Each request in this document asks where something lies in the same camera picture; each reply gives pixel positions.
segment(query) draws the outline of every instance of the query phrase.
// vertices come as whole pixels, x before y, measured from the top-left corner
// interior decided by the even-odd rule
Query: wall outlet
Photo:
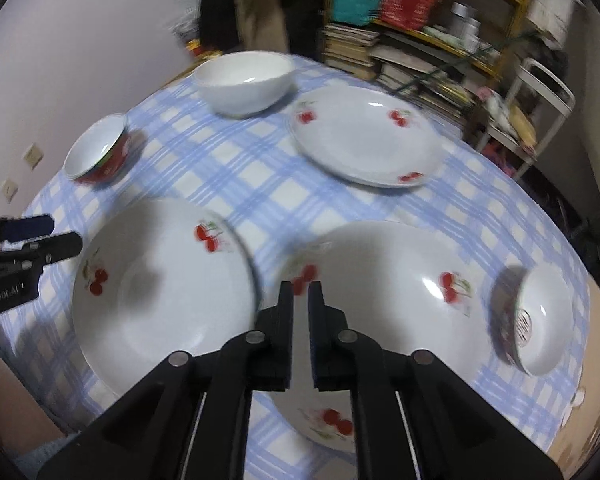
[[[33,143],[31,146],[29,146],[29,149],[24,152],[22,160],[24,160],[29,167],[34,170],[38,163],[42,160],[43,156],[45,156],[45,154],[42,153],[40,147]]]
[[[14,195],[18,192],[18,184],[16,184],[13,180],[8,178],[2,183],[2,185],[0,186],[0,190],[2,191],[4,197],[7,199],[7,204],[10,204]]]

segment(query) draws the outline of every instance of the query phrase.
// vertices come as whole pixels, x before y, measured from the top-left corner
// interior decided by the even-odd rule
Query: bowl rim
[[[513,315],[513,323],[515,323],[515,320],[518,317],[518,313],[521,310],[524,310],[522,308],[522,294],[526,288],[526,285],[528,284],[528,281],[529,281],[531,275],[534,272],[538,272],[538,269],[541,269],[541,268],[549,268],[553,272],[556,272],[557,276],[560,277],[560,279],[564,282],[565,286],[568,289],[568,285],[566,285],[566,282],[564,281],[564,278],[563,278],[562,274],[560,273],[560,268],[558,266],[556,266],[555,264],[552,264],[550,262],[540,262],[539,264],[535,264],[531,269],[529,269],[527,271],[525,276],[522,278],[522,282],[520,283],[520,288],[518,289],[518,294],[516,296],[516,303],[515,303],[514,315]],[[571,302],[568,303],[568,307],[570,308],[570,310],[568,310],[566,307],[567,307],[567,305],[565,305],[565,312],[569,312],[571,314],[571,316],[570,316],[571,317],[571,327],[573,328],[573,298],[571,298]],[[555,367],[557,367],[557,365],[560,364],[561,357],[560,357],[560,359],[558,359],[557,363],[548,372],[545,372],[545,373],[531,372],[527,367],[528,362],[525,363],[522,359],[522,355],[520,354],[520,346],[518,345],[518,341],[515,337],[515,334],[513,335],[513,338],[514,338],[514,348],[515,348],[515,352],[516,352],[516,359],[527,375],[532,376],[532,377],[541,377],[541,376],[551,373],[551,371],[553,371],[555,369]],[[564,350],[567,348],[568,345],[569,345],[569,340],[567,339],[567,341],[564,345],[564,348],[562,349],[562,352],[564,352]]]
[[[96,125],[101,123],[102,121],[106,120],[106,119],[110,119],[110,118],[122,118],[123,121],[123,126],[122,129],[120,130],[120,133],[118,134],[118,136],[116,137],[115,142],[112,143],[112,145],[110,146],[110,148],[102,154],[102,156],[96,161],[94,162],[90,167],[88,167],[85,171],[82,171],[80,173],[76,173],[76,174],[70,174],[67,170],[66,170],[66,163],[69,160],[69,156],[71,155],[72,151],[78,146],[78,143],[80,143],[80,140]],[[83,131],[83,133],[80,135],[80,137],[78,137],[75,142],[72,144],[72,146],[69,148],[69,151],[66,154],[66,157],[64,158],[64,163],[62,164],[62,170],[64,171],[64,174],[69,178],[69,180],[76,180],[82,176],[85,176],[87,173],[89,173],[93,168],[95,168],[100,161],[105,158],[107,155],[109,155],[109,153],[111,152],[111,150],[113,150],[113,148],[116,147],[118,141],[120,140],[120,137],[122,137],[126,131],[128,129],[128,119],[126,117],[126,114],[109,114],[106,115],[104,117],[102,117],[101,119],[95,121],[91,126],[89,126],[86,130]]]
[[[205,66],[207,63],[212,63],[213,61],[217,61],[219,59],[223,59],[223,58],[227,58],[227,57],[231,57],[231,56],[244,56],[245,54],[267,54],[268,56],[280,57],[288,65],[288,70],[286,72],[280,73],[279,75],[276,75],[276,76],[267,77],[266,79],[259,79],[258,81],[253,81],[253,84],[264,83],[264,82],[267,82],[267,81],[272,81],[274,79],[278,79],[280,77],[284,77],[284,76],[287,76],[289,74],[292,74],[293,72],[296,71],[296,66],[295,66],[293,60],[291,59],[291,56],[289,56],[289,54],[284,54],[283,52],[272,52],[272,51],[269,51],[269,50],[242,50],[240,52],[232,52],[230,54],[223,54],[222,56],[214,57],[212,59],[206,60],[204,63],[201,63],[192,72],[192,75],[193,75],[193,78],[194,78],[196,84],[199,87],[202,86],[204,88],[230,88],[230,87],[233,87],[233,86],[240,86],[240,85],[243,85],[243,84],[250,84],[250,83],[209,84],[209,83],[203,82],[200,79],[200,69],[203,66]]]

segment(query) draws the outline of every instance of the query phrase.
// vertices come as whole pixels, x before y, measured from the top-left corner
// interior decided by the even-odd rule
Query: dining table
[[[422,111],[445,157],[422,186],[365,187],[312,164],[287,126],[293,102],[324,86],[376,87],[313,60],[292,59],[294,90],[241,120],[215,115],[193,76],[158,90],[128,111],[132,146],[112,182],[79,186],[60,171],[24,214],[50,214],[55,233],[75,230],[86,246],[112,216],[143,198],[193,202],[219,214],[238,235],[261,298],[279,286],[286,261],[324,233],[359,220],[403,222],[433,232],[464,261],[489,326],[517,295],[516,269],[554,264],[573,298],[573,333],[557,367],[545,376],[529,376],[498,352],[494,336],[471,384],[547,451],[576,393],[587,343],[588,273],[578,255],[517,183],[463,142],[456,124],[433,112]],[[71,300],[78,264],[73,258],[46,267],[39,298],[0,314],[1,357],[65,431],[84,428],[116,400],[89,368],[74,332]],[[278,413],[268,394],[255,392],[245,476],[352,479],[356,459],[309,441]]]

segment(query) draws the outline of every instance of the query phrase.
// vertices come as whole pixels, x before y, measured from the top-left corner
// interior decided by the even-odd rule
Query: screw
[[[419,365],[430,365],[433,362],[433,354],[429,350],[416,350],[413,354],[413,360]]]
[[[244,338],[250,345],[257,345],[262,343],[266,337],[264,332],[261,332],[260,330],[251,330],[251,332],[247,332],[247,335]]]
[[[341,343],[353,343],[358,339],[358,334],[353,330],[340,330],[338,332],[338,339]]]
[[[175,366],[176,368],[186,364],[188,360],[189,356],[182,350],[178,350],[169,356],[169,364],[171,366]]]

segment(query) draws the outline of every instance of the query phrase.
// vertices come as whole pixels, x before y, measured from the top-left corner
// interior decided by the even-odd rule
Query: red bowl
[[[107,182],[125,163],[129,143],[126,117],[107,116],[75,141],[64,160],[64,172],[78,184]]]

